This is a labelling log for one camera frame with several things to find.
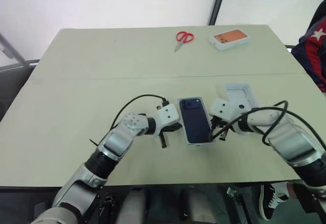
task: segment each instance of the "scissors blade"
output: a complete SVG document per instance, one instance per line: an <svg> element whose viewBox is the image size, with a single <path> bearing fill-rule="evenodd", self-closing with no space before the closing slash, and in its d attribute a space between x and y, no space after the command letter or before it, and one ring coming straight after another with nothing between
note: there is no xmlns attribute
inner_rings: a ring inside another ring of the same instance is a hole
<svg viewBox="0 0 326 224"><path fill-rule="evenodd" d="M182 46L183 42L178 42L178 45L176 46L174 52L178 51L179 48Z"/></svg>

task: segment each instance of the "orange phone box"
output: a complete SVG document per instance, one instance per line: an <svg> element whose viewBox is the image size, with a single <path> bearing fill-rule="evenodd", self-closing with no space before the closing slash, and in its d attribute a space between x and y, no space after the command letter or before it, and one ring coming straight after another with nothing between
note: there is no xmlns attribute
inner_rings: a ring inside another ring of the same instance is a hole
<svg viewBox="0 0 326 224"><path fill-rule="evenodd" d="M248 42L251 36L240 29L230 30L215 34L209 38L209 42L218 50L228 49Z"/></svg>

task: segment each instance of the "black sneaker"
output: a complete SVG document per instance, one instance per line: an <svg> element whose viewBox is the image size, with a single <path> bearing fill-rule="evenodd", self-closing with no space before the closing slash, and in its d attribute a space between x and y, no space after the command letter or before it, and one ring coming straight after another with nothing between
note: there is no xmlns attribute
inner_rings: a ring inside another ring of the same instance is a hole
<svg viewBox="0 0 326 224"><path fill-rule="evenodd" d="M286 195L278 196L272 185L260 186L259 213L265 220L270 220L275 208L288 199Z"/></svg>

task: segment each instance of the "red scissors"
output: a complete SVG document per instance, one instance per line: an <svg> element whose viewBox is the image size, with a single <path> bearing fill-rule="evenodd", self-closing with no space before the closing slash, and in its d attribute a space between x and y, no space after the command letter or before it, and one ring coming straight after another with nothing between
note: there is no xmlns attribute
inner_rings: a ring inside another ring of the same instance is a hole
<svg viewBox="0 0 326 224"><path fill-rule="evenodd" d="M188 32L178 32L177 34L177 41L178 45L175 48L174 52L178 51L178 49L184 44L191 42L194 39L194 35Z"/></svg>

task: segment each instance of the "scissors handle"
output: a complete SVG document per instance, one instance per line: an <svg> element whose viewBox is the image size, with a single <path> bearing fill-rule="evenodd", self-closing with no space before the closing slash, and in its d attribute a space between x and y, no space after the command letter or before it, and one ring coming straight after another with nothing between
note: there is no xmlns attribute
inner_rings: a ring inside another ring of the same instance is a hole
<svg viewBox="0 0 326 224"><path fill-rule="evenodd" d="M177 41L182 43L191 42L194 39L193 34L188 32L179 32L177 34Z"/></svg>

